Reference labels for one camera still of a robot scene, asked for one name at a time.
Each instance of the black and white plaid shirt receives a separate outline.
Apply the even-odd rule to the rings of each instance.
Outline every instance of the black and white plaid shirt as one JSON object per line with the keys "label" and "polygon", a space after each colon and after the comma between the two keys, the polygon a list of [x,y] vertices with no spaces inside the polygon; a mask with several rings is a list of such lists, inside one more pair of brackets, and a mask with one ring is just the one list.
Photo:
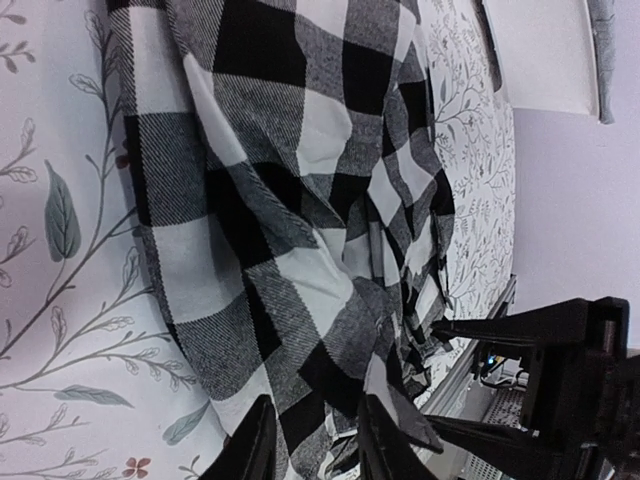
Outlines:
{"label": "black and white plaid shirt", "polygon": [[454,207],[417,0],[107,3],[148,267],[225,430],[268,393],[277,477],[317,478],[367,391],[426,441]]}

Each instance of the white wall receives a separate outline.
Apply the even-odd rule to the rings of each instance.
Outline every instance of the white wall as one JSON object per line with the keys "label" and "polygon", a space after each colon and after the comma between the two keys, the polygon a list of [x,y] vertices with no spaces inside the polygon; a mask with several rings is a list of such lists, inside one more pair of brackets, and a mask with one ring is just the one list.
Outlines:
{"label": "white wall", "polygon": [[631,302],[640,347],[640,2],[618,0],[616,124],[516,111],[517,311],[573,297]]}

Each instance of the red flower print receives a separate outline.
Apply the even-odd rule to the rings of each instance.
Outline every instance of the red flower print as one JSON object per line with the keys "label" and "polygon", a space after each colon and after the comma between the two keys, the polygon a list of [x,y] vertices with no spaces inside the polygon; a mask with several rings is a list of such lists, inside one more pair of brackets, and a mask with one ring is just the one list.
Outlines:
{"label": "red flower print", "polygon": [[122,142],[122,148],[125,149],[125,153],[116,157],[116,167],[118,167],[118,170],[122,170],[129,166],[129,152],[126,139]]}
{"label": "red flower print", "polygon": [[149,472],[144,470],[144,467],[146,467],[150,463],[151,459],[149,458],[141,458],[140,460],[136,460],[135,458],[131,457],[129,460],[127,460],[126,463],[127,467],[129,468],[122,472],[122,476],[125,478],[132,478],[134,475],[136,475],[138,478],[144,478],[149,475]]}

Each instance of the cable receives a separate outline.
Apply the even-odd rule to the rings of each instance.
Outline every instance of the cable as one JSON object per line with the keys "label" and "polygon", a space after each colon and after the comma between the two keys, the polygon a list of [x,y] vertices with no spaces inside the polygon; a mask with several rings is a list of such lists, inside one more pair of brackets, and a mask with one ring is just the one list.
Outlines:
{"label": "cable", "polygon": [[480,379],[480,383],[485,387],[493,388],[495,390],[506,390],[510,388],[517,387],[520,383],[520,375],[524,373],[524,369],[520,369],[519,372],[515,373],[511,379],[503,378],[502,380],[498,380],[496,383],[486,382],[484,378]]}

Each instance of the floral wallpaper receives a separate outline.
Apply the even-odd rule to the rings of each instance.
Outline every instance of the floral wallpaper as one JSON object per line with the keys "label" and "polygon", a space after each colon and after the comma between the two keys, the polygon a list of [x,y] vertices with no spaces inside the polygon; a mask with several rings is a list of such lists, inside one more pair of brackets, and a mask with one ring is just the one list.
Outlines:
{"label": "floral wallpaper", "polygon": [[103,3],[0,0],[0,480],[192,480],[222,446],[140,265]]}
{"label": "floral wallpaper", "polygon": [[[513,111],[494,93],[475,0],[428,0],[427,50],[434,90],[436,148],[452,184],[456,220],[448,256],[451,319],[486,318],[511,276],[515,227]],[[468,345],[429,359],[423,405]]]}

